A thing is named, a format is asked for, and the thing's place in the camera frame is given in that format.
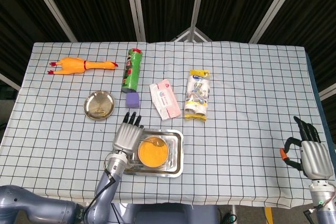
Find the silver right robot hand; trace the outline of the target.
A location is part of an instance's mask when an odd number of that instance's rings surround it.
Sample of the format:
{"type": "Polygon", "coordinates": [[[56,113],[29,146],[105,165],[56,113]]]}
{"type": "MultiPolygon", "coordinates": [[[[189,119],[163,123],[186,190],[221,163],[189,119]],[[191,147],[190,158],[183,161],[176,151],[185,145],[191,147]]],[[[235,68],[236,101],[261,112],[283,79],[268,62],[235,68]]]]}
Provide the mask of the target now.
{"type": "Polygon", "coordinates": [[[302,171],[310,180],[330,179],[333,176],[332,163],[326,146],[321,143],[317,129],[296,116],[293,118],[299,127],[301,139],[288,138],[285,146],[280,149],[281,159],[288,166],[302,171]],[[291,145],[299,147],[299,163],[287,156],[291,145]]]}

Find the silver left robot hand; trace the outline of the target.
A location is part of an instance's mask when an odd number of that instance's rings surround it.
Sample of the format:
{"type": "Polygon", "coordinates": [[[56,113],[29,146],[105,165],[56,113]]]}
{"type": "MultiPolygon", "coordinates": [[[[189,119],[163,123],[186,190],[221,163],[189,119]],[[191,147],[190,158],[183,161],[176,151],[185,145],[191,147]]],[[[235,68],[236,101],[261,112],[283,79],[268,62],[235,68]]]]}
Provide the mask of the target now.
{"type": "Polygon", "coordinates": [[[143,132],[143,125],[140,125],[141,116],[133,112],[127,112],[114,137],[112,148],[114,151],[122,151],[127,156],[135,152],[136,146],[143,132]]]}

